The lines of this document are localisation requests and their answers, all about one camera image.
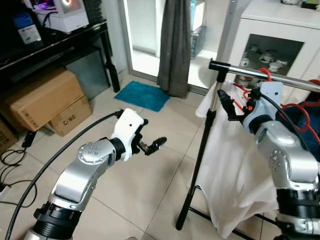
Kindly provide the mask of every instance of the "white cabinet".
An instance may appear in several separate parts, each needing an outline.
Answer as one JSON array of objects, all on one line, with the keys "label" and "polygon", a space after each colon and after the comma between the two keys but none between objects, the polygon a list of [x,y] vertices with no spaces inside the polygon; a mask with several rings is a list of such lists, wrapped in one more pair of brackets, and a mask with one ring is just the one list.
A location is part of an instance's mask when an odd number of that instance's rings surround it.
[{"label": "white cabinet", "polygon": [[[243,12],[236,33],[229,63],[239,66],[247,52],[248,68],[268,68],[260,61],[269,53],[272,62],[287,62],[276,74],[297,79],[316,79],[320,74],[320,13],[280,0],[253,0]],[[227,80],[241,81],[228,74]],[[306,92],[285,87],[282,103],[303,100]]]}]

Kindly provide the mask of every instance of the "white tile floor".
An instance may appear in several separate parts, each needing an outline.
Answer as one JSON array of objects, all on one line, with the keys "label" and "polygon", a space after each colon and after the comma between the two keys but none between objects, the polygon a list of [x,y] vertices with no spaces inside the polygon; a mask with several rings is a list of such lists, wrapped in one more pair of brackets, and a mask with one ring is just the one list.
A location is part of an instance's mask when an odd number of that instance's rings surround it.
[{"label": "white tile floor", "polygon": [[[135,76],[128,76],[121,84],[130,81],[155,83]],[[120,108],[132,108],[149,120],[142,134],[151,142],[166,136],[167,143],[157,153],[146,157],[134,155],[127,162],[117,162],[99,179],[96,190],[74,232],[75,240],[110,239],[124,240],[137,237],[139,240],[221,240],[213,225],[190,212],[182,231],[175,229],[175,221],[184,202],[188,180],[193,172],[202,131],[202,119],[195,117],[196,107],[202,96],[190,93],[187,99],[170,98],[159,113],[133,106],[114,99],[112,88],[91,101],[93,115],[65,137],[42,130],[33,145],[27,149],[22,166],[12,171],[7,183],[31,179],[43,164],[81,129],[108,113]],[[86,142],[110,136],[115,119],[105,121],[87,132],[67,149],[41,177],[37,184],[38,197],[32,207],[22,209],[12,233],[12,240],[21,239],[35,222],[33,212],[46,199],[58,178],[58,174],[74,160],[78,147]],[[23,137],[13,147],[19,149]],[[27,184],[12,187],[4,201],[17,202]],[[25,201],[28,204],[33,192]],[[207,205],[200,191],[196,192],[192,206],[207,212]],[[13,205],[0,204],[0,239],[4,239]],[[272,240],[279,230],[270,223],[252,217],[242,222],[238,229],[256,240]],[[229,240],[242,238],[232,234]]]},{"label": "white tile floor", "polygon": [[[210,59],[217,57],[216,52],[203,51],[190,61],[188,84],[208,89],[211,81]],[[138,72],[158,76],[160,59],[155,55],[139,50],[132,52],[132,68]]]}]

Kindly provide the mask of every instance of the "white cloth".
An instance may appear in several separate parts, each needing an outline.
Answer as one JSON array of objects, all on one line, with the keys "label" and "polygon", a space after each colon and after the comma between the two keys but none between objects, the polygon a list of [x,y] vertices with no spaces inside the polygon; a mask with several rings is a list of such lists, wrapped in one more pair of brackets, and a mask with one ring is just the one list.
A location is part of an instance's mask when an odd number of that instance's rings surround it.
[{"label": "white cloth", "polygon": [[[222,87],[227,93],[233,88],[231,82]],[[198,117],[206,117],[213,92],[214,86],[196,110]],[[197,184],[207,198],[213,225],[225,239],[241,221],[278,208],[276,188],[267,161],[258,152],[255,136],[245,132],[239,122],[228,121],[220,104]]]}]

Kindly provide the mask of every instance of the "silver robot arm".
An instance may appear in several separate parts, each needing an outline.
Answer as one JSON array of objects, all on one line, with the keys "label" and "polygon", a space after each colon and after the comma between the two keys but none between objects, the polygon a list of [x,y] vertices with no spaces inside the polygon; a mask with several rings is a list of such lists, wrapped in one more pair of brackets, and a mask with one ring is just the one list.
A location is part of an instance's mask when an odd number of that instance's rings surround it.
[{"label": "silver robot arm", "polygon": [[150,155],[166,142],[167,139],[161,137],[150,146],[143,143],[140,131],[147,123],[146,119],[127,108],[115,124],[111,139],[105,137],[82,145],[75,160],[58,178],[47,203],[35,211],[37,222],[24,239],[72,239],[98,178],[116,161],[127,161],[140,149]]},{"label": "silver robot arm", "polygon": [[[262,82],[260,93],[281,104],[282,83]],[[276,217],[282,235],[276,240],[320,239],[319,164],[302,148],[299,138],[281,122],[275,121],[277,109],[264,98],[251,99],[251,109],[236,115],[233,100],[218,92],[230,121],[240,121],[255,135],[260,154],[267,161],[277,191],[279,214]]]}]

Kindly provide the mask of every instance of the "gray curtain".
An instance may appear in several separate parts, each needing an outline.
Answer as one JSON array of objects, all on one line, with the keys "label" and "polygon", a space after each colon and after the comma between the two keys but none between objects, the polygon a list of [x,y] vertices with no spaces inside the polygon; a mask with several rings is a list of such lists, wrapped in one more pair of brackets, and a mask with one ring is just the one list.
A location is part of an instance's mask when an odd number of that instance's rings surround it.
[{"label": "gray curtain", "polygon": [[157,84],[174,97],[187,96],[190,41],[190,0],[166,0]]}]

